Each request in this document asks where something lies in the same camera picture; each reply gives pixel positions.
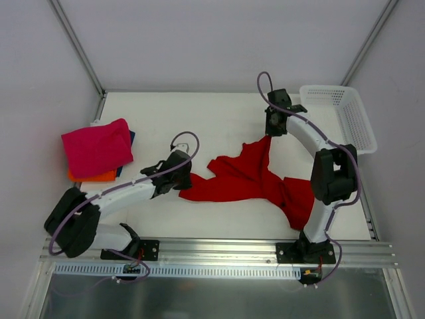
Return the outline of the red t shirt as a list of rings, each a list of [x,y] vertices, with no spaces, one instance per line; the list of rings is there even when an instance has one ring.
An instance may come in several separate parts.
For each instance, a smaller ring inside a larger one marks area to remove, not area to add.
[[[270,146],[272,138],[264,136],[243,144],[239,156],[218,156],[207,168],[214,177],[205,179],[191,174],[192,188],[181,190],[179,197],[194,202],[233,202],[265,199],[282,210],[290,227],[301,231],[307,224],[315,197],[310,181],[293,177],[280,178],[272,173]]]

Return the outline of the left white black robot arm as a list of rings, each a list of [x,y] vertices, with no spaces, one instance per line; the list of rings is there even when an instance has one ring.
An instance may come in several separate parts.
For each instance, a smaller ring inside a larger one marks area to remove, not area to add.
[[[134,259],[141,246],[140,236],[127,224],[107,225],[103,221],[136,203],[154,199],[170,190],[188,189],[191,157],[175,148],[166,160],[142,169],[131,181],[98,192],[67,189],[44,222],[51,236],[50,255],[79,257],[88,249],[101,249],[109,259]]]

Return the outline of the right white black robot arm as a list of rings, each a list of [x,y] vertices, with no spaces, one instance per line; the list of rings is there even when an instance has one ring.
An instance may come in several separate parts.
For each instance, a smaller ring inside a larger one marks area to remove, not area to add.
[[[351,144],[332,142],[306,118],[301,104],[292,104],[285,89],[267,93],[266,133],[294,136],[313,158],[310,185],[314,203],[308,222],[289,247],[280,249],[280,263],[335,263],[329,238],[335,212],[358,190],[357,150]]]

